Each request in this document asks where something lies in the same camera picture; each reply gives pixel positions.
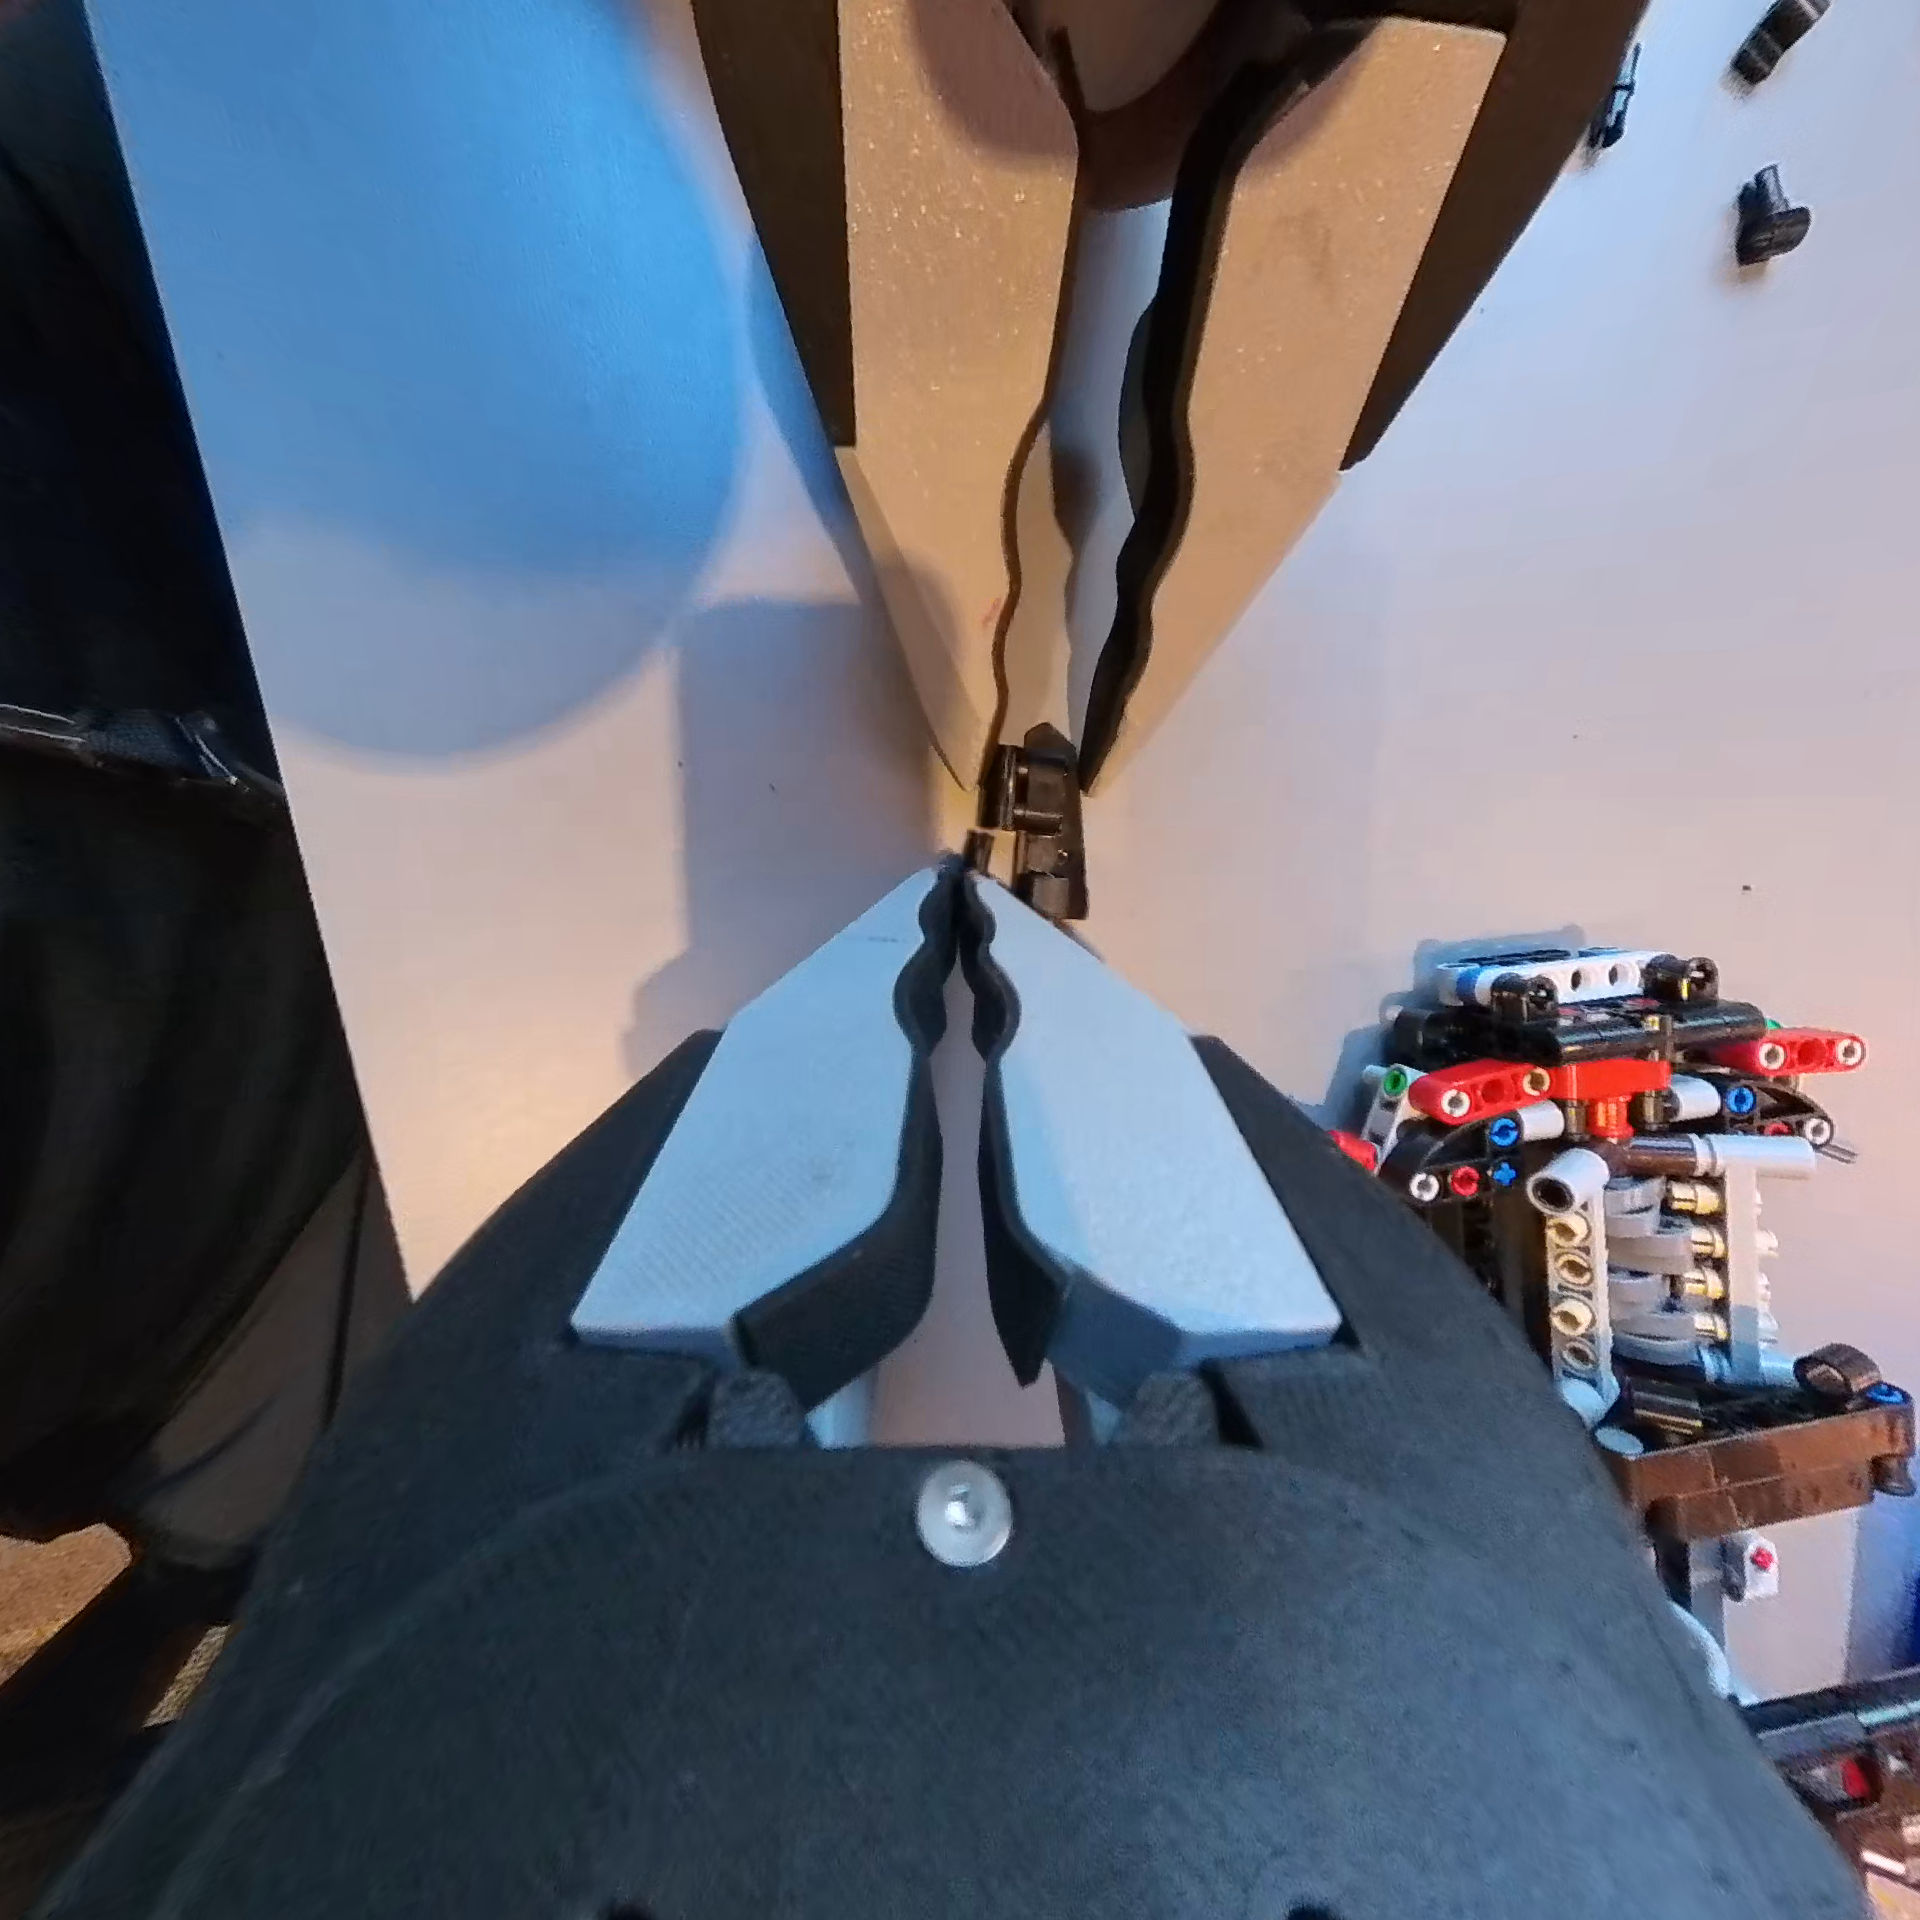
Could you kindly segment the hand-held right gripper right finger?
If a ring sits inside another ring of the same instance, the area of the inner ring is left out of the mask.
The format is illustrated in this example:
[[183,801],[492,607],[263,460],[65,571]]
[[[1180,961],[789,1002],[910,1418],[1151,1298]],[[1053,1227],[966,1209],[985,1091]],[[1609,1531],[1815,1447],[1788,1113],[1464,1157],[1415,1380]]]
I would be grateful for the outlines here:
[[1014,1379],[1141,1388],[1331,1345],[1340,1308],[1184,1026],[977,875],[965,974],[988,1284]]

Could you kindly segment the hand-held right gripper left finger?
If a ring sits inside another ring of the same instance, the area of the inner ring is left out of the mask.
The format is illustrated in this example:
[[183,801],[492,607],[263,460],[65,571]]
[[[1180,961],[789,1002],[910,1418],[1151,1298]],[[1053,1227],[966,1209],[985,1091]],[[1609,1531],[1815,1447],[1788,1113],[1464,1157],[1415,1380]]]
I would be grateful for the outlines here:
[[957,868],[915,873],[718,1033],[573,1308],[577,1340],[780,1377],[805,1410],[920,1321],[944,1141],[931,1053]]

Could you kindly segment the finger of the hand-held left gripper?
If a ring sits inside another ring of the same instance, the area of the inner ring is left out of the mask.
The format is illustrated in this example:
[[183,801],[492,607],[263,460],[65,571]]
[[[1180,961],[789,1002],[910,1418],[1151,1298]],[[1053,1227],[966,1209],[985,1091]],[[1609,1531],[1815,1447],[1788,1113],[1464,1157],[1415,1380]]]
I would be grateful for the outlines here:
[[1086,791],[1168,717],[1335,491],[1504,43],[1461,19],[1255,19],[1195,117],[1119,396],[1134,516]]
[[999,3],[836,10],[855,422],[833,457],[933,748],[1001,727],[1011,511],[1059,326],[1076,133]]

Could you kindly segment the small black brick assembly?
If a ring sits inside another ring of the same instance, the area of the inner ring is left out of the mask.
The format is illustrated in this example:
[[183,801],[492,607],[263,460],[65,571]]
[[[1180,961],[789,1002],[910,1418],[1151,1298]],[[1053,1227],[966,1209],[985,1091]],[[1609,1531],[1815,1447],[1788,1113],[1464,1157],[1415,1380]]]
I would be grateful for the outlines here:
[[1081,801],[1076,749],[1052,722],[999,743],[977,787],[976,826],[1013,839],[1007,889],[1056,924],[1087,917]]

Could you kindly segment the grey desk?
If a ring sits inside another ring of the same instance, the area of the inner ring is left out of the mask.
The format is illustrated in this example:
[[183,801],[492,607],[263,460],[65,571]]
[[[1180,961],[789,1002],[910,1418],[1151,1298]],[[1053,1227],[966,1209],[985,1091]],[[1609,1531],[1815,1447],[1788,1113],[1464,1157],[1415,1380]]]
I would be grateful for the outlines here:
[[[1789,1341],[1916,1388],[1916,4],[1657,4],[1087,809],[1089,942],[1331,1113],[1453,947],[1852,1026]],[[950,843],[681,4],[91,4],[413,1289]],[[1777,165],[1805,243],[1736,267]]]

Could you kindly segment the black stubby brick piece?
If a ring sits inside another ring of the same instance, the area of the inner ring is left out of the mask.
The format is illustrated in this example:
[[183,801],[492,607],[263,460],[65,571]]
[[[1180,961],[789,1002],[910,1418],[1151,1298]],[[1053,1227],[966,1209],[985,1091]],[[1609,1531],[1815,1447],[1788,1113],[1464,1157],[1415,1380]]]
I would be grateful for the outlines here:
[[1777,165],[1759,167],[1740,185],[1734,214],[1734,263],[1742,270],[1758,270],[1797,251],[1813,227],[1813,209],[1785,191]]

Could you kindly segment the toy brick car model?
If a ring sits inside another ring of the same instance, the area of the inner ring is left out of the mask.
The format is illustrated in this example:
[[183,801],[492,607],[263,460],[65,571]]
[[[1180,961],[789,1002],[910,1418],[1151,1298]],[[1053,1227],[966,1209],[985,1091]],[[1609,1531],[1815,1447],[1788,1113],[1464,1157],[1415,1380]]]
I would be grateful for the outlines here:
[[1731,997],[1705,954],[1467,951],[1383,1003],[1333,1141],[1507,1309],[1640,1549],[1797,1801],[1871,1889],[1916,1892],[1916,1666],[1756,1698],[1725,1613],[1774,1596],[1788,1523],[1916,1498],[1916,1398],[1771,1303],[1771,1189],[1849,1162],[1845,1026]]

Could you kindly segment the black angled brick piece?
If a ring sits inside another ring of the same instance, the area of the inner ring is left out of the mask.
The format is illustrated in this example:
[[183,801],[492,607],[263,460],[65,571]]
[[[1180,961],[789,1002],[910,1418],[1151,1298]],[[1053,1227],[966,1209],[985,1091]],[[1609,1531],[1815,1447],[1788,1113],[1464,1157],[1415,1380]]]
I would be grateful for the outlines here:
[[1731,76],[1756,89],[1764,84],[1789,50],[1831,12],[1828,0],[1768,3],[1731,57]]

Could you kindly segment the person's dark clothing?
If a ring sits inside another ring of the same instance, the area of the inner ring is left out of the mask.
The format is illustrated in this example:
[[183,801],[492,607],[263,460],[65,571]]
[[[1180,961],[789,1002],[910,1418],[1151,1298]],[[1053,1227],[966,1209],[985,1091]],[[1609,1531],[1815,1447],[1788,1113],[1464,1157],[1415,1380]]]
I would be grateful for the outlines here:
[[408,1308],[172,358],[5,157],[5,1534],[251,1556]]

